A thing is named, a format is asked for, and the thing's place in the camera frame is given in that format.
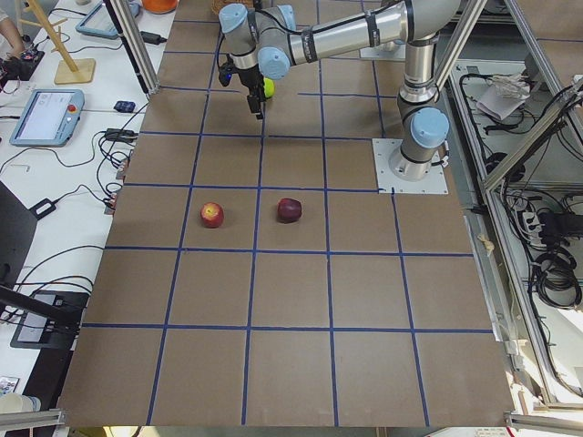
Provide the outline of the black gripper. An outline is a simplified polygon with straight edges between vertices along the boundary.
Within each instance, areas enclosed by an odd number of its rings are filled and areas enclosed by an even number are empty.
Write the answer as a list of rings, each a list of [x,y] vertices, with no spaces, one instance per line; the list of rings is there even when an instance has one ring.
[[[250,68],[239,68],[238,75],[240,82],[245,86],[249,94],[247,95],[247,101],[250,108],[250,112],[257,119],[264,119],[262,104],[265,98],[264,89],[264,78],[261,74],[258,65]]]

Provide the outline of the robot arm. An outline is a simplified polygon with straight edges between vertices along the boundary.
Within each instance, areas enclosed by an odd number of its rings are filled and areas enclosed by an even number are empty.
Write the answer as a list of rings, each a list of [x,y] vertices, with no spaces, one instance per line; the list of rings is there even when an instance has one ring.
[[[291,5],[228,4],[219,11],[229,49],[219,80],[228,86],[238,76],[249,91],[251,113],[262,118],[265,79],[280,80],[294,66],[366,47],[404,46],[404,82],[397,98],[404,139],[389,166],[402,180],[420,181],[450,128],[435,106],[441,88],[435,77],[435,45],[458,7],[456,1],[385,1],[377,9],[300,29]]]

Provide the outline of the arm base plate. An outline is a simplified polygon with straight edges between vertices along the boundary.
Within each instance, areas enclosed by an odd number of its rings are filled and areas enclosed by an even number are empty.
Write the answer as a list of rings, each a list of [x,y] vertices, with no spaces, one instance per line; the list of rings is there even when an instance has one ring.
[[[377,190],[384,194],[447,195],[445,165],[438,152],[428,162],[407,160],[398,138],[373,138]]]
[[[404,44],[389,42],[376,47],[362,48],[359,50],[359,55],[362,59],[403,62],[405,60],[405,48],[406,45]]]

